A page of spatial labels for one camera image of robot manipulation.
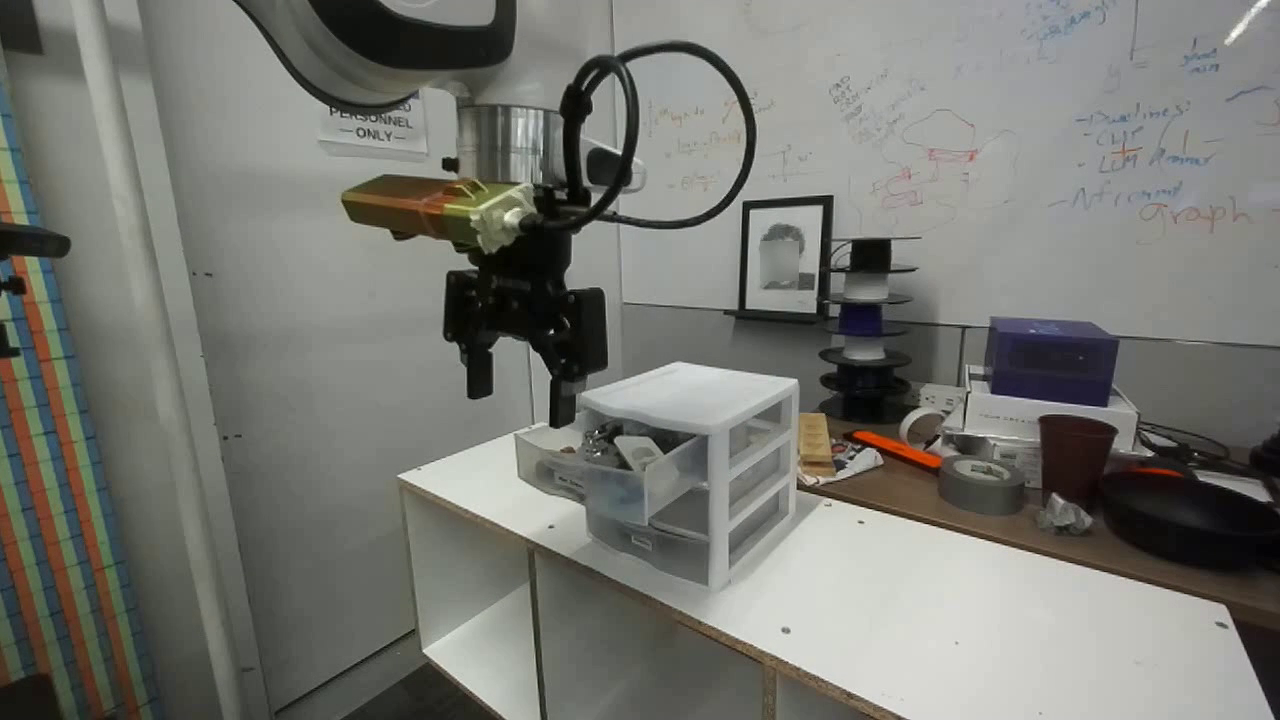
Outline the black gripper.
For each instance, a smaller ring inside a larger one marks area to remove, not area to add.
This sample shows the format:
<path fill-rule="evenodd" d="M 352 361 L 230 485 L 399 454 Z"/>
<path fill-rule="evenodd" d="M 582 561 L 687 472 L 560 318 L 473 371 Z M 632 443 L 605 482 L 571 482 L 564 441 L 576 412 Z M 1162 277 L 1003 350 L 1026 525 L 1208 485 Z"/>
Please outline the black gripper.
<path fill-rule="evenodd" d="M 549 425 L 576 425 L 582 376 L 608 369 L 608 319 L 599 290 L 568 290 L 537 263 L 489 255 L 444 283 L 444 336 L 461 350 L 466 399 L 490 396 L 490 344 L 523 342 L 552 371 Z"/>

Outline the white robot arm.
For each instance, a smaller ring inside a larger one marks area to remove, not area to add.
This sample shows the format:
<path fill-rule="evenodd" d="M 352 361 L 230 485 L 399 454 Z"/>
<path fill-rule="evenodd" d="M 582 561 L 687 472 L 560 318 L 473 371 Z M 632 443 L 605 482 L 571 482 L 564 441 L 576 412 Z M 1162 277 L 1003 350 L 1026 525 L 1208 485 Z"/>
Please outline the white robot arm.
<path fill-rule="evenodd" d="M 387 171 L 341 198 L 352 223 L 444 242 L 466 255 L 444 282 L 444 336 L 466 396 L 494 387 L 490 350 L 523 342 L 549 369 L 549 425 L 608 365 L 605 294 L 571 290 L 587 171 L 571 77 L 599 53 L 587 0 L 237 0 L 287 77 L 326 109 L 380 117 L 424 88 L 454 101 L 454 161 Z"/>

